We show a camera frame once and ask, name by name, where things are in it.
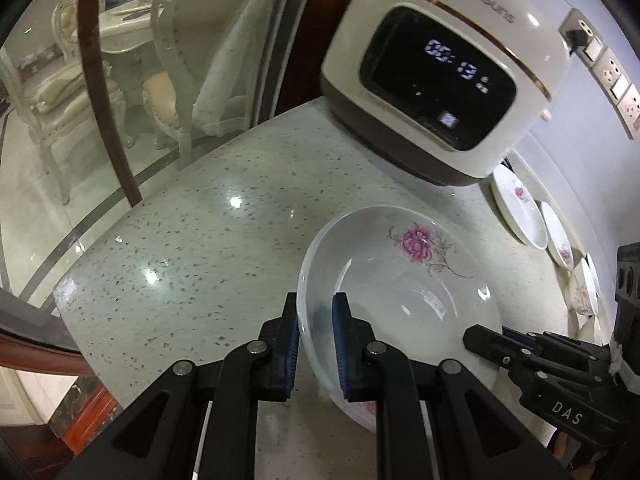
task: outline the chair back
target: chair back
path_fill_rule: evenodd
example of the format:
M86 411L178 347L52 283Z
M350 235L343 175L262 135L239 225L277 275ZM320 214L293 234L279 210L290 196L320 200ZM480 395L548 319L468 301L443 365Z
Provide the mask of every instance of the chair back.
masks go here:
M100 0L100 12L104 12L105 1ZM51 29L56 43L62 51L65 63L78 57L80 49L73 33L78 28L78 0L60 0L51 15Z
M31 110L30 102L24 95L20 75L4 46L0 48L0 79L2 79L6 92L9 94L9 99L18 115L27 123L31 140L39 142L40 139L37 137L37 133L40 131L40 121Z
M247 1L152 1L156 52L176 89L176 111L181 127L191 127L193 104L210 62Z

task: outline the glass panel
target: glass panel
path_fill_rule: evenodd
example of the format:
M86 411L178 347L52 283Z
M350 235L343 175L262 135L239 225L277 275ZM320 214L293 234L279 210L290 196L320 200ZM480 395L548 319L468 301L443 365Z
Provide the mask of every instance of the glass panel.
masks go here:
M95 125L76 7L33 0L0 49L0 327L72 349L51 291L129 210Z
M100 49L124 92L143 196L250 127L279 0L105 0Z

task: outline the gold trim strip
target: gold trim strip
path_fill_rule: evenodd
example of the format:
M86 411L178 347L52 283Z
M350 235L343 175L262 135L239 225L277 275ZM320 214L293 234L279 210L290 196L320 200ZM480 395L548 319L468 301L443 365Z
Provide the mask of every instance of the gold trim strip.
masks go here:
M522 70L529 79L531 79L533 84L537 86L538 89L542 92L542 95L546 98L546 100L551 101L551 97L552 97L551 92L546 88L544 83L540 81L540 78L533 73L533 70L531 70L527 65L525 65L520 60L520 58L516 56L513 50L511 50L508 46L503 44L500 40L498 40L498 38L493 36L488 30L485 30L484 28L480 27L480 25L478 25L476 22L473 22L464 14L461 14L456 9L453 9L452 7L449 7L447 4L442 3L440 0L424 0L424 1L429 2L431 5L434 5L439 9L444 10L445 12L448 12L451 16L459 19L461 22L465 23L466 25L471 27L473 30L481 34L484 38L491 41L491 43L493 43L496 47L498 47L502 53L506 54L517 65L517 67L520 70Z

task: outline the metal screw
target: metal screw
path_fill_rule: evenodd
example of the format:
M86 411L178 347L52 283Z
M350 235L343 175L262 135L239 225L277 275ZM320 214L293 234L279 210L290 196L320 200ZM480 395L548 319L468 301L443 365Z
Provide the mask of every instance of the metal screw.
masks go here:
M267 349L267 343L256 339L255 341L247 343L246 349L251 354L261 354Z
M367 344L367 352L373 355L383 354L386 352L386 345L382 341L372 341Z
M460 370L462 370L462 365L454 359L447 359L442 363L442 371L447 374L459 374Z
M191 372L191 369L193 368L193 365L188 362L188 361L178 361L175 365L174 365L174 374L176 375L186 375L189 372Z

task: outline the countertop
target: countertop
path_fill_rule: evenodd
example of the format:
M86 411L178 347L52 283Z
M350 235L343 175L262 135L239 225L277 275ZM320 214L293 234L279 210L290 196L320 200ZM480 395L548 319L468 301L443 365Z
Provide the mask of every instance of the countertop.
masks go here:
M515 169L545 200L526 165ZM222 359L279 316L306 248L345 210L419 211L465 242L495 293L502 323L572 335L566 273L521 243L488 182L436 187L356 142L326 110L305 104L231 140L133 208L76 262L54 292L100 380L127 406L174 361ZM551 428L517 404L501 372L494 391L541 440ZM292 398L261 403L256 478L375 478L375 438L321 391L301 351Z

